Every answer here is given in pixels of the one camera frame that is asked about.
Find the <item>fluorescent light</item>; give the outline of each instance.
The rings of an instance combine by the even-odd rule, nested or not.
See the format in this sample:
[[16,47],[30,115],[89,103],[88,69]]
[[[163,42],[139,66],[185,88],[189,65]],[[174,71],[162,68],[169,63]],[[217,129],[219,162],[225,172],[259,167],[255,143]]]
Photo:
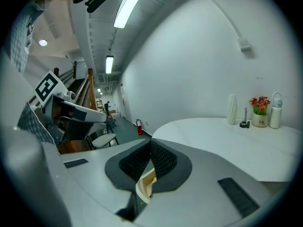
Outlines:
[[39,45],[41,45],[41,46],[47,46],[47,40],[45,40],[45,39],[40,40],[39,41]]
[[138,0],[122,0],[121,5],[119,7],[114,27],[115,28],[124,28],[129,16],[131,15],[136,3]]
[[113,67],[114,57],[112,55],[108,55],[106,57],[106,74],[112,73],[112,67]]

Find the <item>plaid shirt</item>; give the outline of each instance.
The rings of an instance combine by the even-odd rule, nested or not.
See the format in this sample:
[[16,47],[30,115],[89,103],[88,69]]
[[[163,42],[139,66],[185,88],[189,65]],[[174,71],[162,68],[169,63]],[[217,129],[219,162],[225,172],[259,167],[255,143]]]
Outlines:
[[[23,74],[27,63],[29,48],[32,43],[34,21],[46,10],[45,0],[31,0],[16,18],[6,42],[6,51],[15,63],[17,70]],[[38,120],[29,103],[21,114],[18,127],[36,135],[41,142],[54,144],[49,132]]]

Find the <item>white wall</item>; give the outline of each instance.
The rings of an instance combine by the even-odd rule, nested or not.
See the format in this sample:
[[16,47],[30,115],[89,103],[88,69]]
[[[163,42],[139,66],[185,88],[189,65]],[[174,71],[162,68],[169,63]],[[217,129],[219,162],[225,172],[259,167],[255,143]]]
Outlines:
[[125,111],[124,111],[124,107],[123,103],[122,103],[122,95],[121,95],[121,90],[120,90],[120,85],[117,85],[114,93],[113,93],[113,97],[114,97],[114,102],[116,104],[116,110],[122,115],[125,116]]
[[78,62],[76,68],[76,79],[84,79],[86,78],[87,74],[88,68],[86,63],[84,61]]
[[141,119],[153,134],[178,119],[225,117],[229,94],[237,95],[238,117],[244,107],[252,116],[250,98],[279,91],[282,124],[299,128],[301,58],[281,13],[270,0],[215,1],[252,50],[239,50],[235,30],[210,0],[172,0],[149,22],[157,27],[142,31],[126,60],[123,78],[132,121]]
[[71,70],[73,64],[67,58],[30,55],[23,76],[32,87],[36,87],[47,72],[53,72],[56,67],[59,68],[59,75],[62,75]]
[[101,100],[102,100],[103,105],[109,101],[109,104],[108,104],[110,106],[109,110],[116,110],[116,103],[115,103],[113,95],[102,95]]

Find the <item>white bottle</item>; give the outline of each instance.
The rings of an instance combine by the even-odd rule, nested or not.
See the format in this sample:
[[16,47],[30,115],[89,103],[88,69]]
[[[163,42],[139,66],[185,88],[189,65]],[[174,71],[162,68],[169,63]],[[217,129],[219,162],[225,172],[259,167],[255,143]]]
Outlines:
[[230,94],[228,97],[228,112],[227,112],[227,123],[228,124],[235,124],[236,117],[237,117],[237,97],[235,94]]
[[282,95],[281,93],[275,92],[273,94],[273,106],[271,108],[270,122],[269,126],[273,129],[278,129],[281,124],[281,115],[282,115]]

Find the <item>red fire extinguisher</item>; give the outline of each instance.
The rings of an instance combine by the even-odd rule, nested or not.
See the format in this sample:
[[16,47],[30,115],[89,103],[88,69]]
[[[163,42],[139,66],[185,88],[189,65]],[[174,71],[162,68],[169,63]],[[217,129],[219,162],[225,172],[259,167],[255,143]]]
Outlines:
[[138,135],[143,135],[141,120],[137,119],[136,124],[137,124]]

